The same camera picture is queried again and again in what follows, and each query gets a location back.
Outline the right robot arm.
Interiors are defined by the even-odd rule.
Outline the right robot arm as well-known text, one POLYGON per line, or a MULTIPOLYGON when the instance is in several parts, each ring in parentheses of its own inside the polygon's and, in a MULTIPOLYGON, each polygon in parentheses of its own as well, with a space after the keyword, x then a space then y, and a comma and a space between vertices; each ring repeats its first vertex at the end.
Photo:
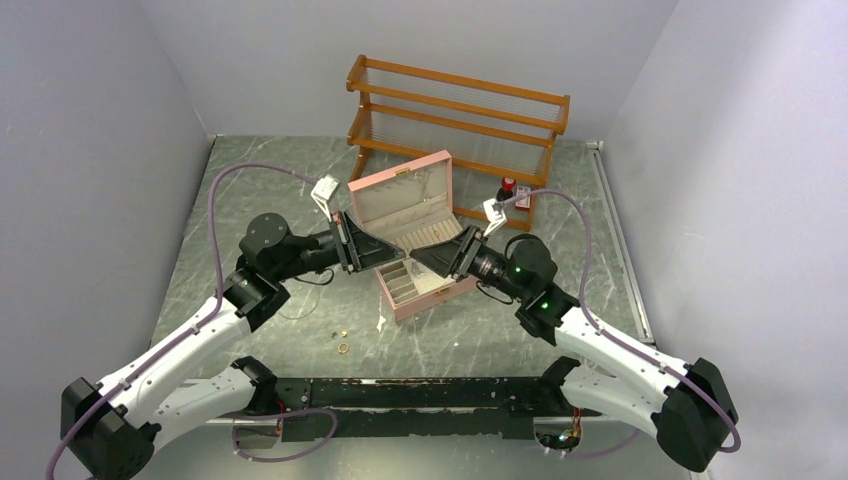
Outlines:
POLYGON ((654 438, 693 472, 740 447, 738 414, 720 369, 705 358, 667 355, 595 317, 555 283, 558 267, 539 237, 518 235, 497 252, 479 228, 467 227, 410 255, 442 277, 473 277, 506 295, 530 336, 569 353, 568 371, 539 389, 548 412, 573 406, 613 417, 654 438))

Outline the pink jewelry box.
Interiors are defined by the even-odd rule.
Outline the pink jewelry box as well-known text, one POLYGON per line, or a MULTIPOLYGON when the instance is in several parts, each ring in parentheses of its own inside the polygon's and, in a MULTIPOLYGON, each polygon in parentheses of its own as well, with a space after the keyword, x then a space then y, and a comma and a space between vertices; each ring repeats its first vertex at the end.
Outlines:
POLYGON ((404 256, 376 269, 383 296, 400 322, 475 288, 472 278, 442 277, 409 253, 462 231, 453 213, 452 156, 446 150, 348 183, 358 223, 404 256))

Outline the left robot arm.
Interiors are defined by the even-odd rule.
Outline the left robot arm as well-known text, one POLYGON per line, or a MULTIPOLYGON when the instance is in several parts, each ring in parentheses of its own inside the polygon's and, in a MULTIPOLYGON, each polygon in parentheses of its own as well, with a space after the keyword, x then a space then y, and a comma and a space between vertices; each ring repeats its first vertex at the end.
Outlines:
POLYGON ((129 365, 91 383, 79 378, 61 397, 61 437, 96 479, 130 479, 176 438, 221 415, 261 416, 277 400, 276 377, 245 357, 215 377, 184 387, 207 357, 257 331, 289 300, 284 281, 339 265, 368 271, 402 259, 403 249, 335 212, 324 232, 291 233, 264 213, 239 243, 236 269, 179 329, 129 365))

